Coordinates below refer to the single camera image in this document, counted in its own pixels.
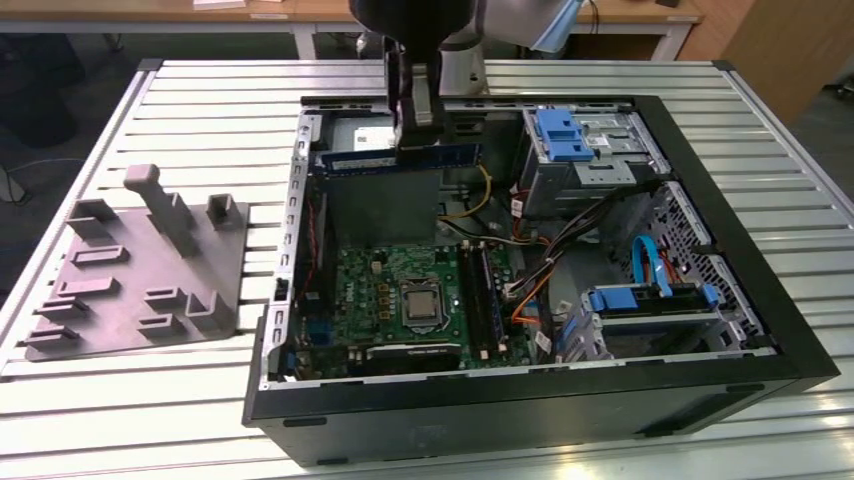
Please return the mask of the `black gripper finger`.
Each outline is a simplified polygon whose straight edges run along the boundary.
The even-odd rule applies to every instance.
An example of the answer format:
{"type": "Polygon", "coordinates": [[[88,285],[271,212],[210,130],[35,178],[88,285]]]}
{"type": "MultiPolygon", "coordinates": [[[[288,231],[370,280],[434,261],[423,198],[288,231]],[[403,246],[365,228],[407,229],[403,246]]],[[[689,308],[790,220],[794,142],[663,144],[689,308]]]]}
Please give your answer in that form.
{"type": "Polygon", "coordinates": [[[394,113],[397,148],[402,149],[413,130],[413,71],[402,44],[385,40],[386,83],[389,108],[394,113]]]}
{"type": "Polygon", "coordinates": [[[411,99],[419,145],[434,144],[445,131],[441,77],[442,56],[439,52],[434,52],[429,60],[413,64],[411,99]]]}

